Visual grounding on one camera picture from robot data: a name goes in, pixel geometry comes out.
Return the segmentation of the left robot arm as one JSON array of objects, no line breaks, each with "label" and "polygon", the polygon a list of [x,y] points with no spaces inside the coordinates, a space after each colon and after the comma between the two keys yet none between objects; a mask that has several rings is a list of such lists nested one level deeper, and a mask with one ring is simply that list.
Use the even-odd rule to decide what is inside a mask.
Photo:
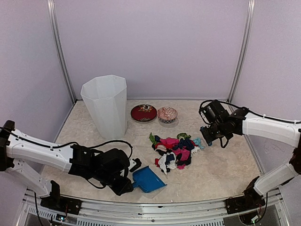
[{"label": "left robot arm", "polygon": [[47,198],[55,209],[66,205],[64,196],[58,193],[59,185],[42,178],[26,160],[56,168],[70,175],[95,179],[97,189],[109,187],[116,195],[133,191],[127,177],[130,157],[124,151],[113,148],[103,152],[92,147],[69,142],[64,145],[50,143],[28,136],[15,129],[13,121],[6,121],[0,128],[0,170],[13,175],[39,197]]}]

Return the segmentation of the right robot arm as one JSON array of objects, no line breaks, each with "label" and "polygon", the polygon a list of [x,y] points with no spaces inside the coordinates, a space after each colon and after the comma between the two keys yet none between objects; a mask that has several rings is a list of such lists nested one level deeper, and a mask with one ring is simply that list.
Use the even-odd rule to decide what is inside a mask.
[{"label": "right robot arm", "polygon": [[220,140],[225,148],[234,135],[248,135],[275,140],[294,148],[288,163],[254,179],[241,197],[240,204],[245,209],[252,208],[259,197],[270,190],[284,185],[301,174],[301,123],[273,118],[251,111],[246,107],[237,107],[229,113],[219,100],[205,100],[199,106],[199,115],[206,126],[200,132],[208,146]]}]

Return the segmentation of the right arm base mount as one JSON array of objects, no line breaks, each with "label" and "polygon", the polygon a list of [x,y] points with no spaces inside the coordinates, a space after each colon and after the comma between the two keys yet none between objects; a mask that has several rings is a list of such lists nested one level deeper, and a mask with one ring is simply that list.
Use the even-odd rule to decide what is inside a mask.
[{"label": "right arm base mount", "polygon": [[258,194],[254,189],[255,182],[258,178],[259,176],[250,182],[243,191],[242,196],[229,197],[224,201],[227,214],[239,213],[266,205],[263,195]]}]

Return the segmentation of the blue dustpan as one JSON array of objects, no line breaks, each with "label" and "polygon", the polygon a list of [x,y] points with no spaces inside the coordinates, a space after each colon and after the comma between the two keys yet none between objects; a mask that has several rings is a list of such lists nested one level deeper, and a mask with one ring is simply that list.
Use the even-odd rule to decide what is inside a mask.
[{"label": "blue dustpan", "polygon": [[150,168],[146,166],[142,169],[135,171],[132,174],[133,188],[140,188],[144,193],[151,193],[158,189],[161,189],[165,184]]}]

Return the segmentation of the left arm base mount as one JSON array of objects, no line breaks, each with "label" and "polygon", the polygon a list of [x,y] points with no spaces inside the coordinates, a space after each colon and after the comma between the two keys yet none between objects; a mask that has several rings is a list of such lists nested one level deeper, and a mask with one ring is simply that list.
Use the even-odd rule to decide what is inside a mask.
[{"label": "left arm base mount", "polygon": [[80,199],[61,196],[60,186],[53,180],[50,181],[51,191],[49,196],[41,198],[40,205],[42,207],[64,212],[65,214],[79,215],[82,205]]}]

